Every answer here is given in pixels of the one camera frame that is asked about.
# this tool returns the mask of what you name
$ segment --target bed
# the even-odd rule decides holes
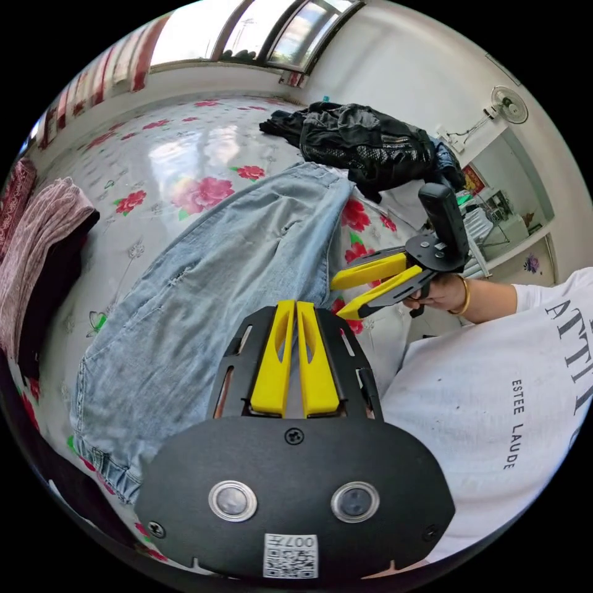
[[[40,172],[37,191],[70,176],[101,220],[83,249],[82,275],[48,329],[39,381],[23,379],[9,361],[12,378],[45,441],[96,481],[117,516],[159,561],[170,562],[150,542],[133,508],[121,503],[71,446],[68,407],[78,363],[115,305],[173,238],[233,191],[302,160],[283,138],[258,128],[271,111],[294,108],[274,98],[244,96],[152,104],[106,122]],[[387,208],[366,201],[356,190],[337,232],[344,264],[403,245],[414,234]],[[340,295],[332,309],[358,292]],[[380,392],[395,375],[409,326],[401,306],[351,322]],[[298,384],[292,382],[290,391],[288,415],[298,416]]]

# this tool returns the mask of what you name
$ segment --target white wall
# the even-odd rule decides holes
[[[517,214],[533,212],[532,224],[548,222],[534,185],[522,163],[500,135],[472,161],[488,187],[503,190],[513,203]]]
[[[368,104],[429,133],[439,124],[464,132],[481,118],[496,85],[516,90],[528,105],[528,121],[508,125],[529,154],[552,204],[555,218],[549,231],[561,282],[575,269],[593,266],[591,197],[548,115],[472,41],[411,9],[369,0],[338,32],[307,86],[293,93],[304,103],[327,95],[336,103]],[[478,130],[460,156],[461,165],[505,127],[498,121]]]
[[[362,8],[337,33],[305,88],[294,95],[306,104],[326,95],[335,103],[370,105],[431,135],[439,125],[464,132],[483,117],[495,82],[468,78],[465,55],[443,48],[425,28],[403,19],[400,10],[391,2]],[[498,78],[508,81],[502,73]],[[482,126],[460,156],[461,165],[505,128],[501,121]]]
[[[105,121],[155,101],[199,93],[207,98],[216,93],[236,95],[282,95],[287,86],[279,83],[278,70],[248,65],[194,64],[148,75],[146,87],[105,100],[69,122],[44,151],[37,147],[27,156],[42,174],[60,154]]]

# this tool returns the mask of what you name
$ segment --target red poster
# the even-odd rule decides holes
[[[464,167],[463,172],[465,173],[465,188],[473,196],[480,193],[486,187],[485,183],[471,165]]]

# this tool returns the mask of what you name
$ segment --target ripped jeans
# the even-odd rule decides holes
[[[324,306],[353,184],[314,163],[240,191],[175,239],[109,316],[78,369],[74,446],[134,503],[163,442],[205,419],[241,321],[280,300]]]

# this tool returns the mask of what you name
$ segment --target red striped curtain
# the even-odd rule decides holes
[[[36,140],[47,148],[71,121],[106,99],[146,85],[150,60],[170,14],[126,35],[91,62],[64,88],[39,122]]]

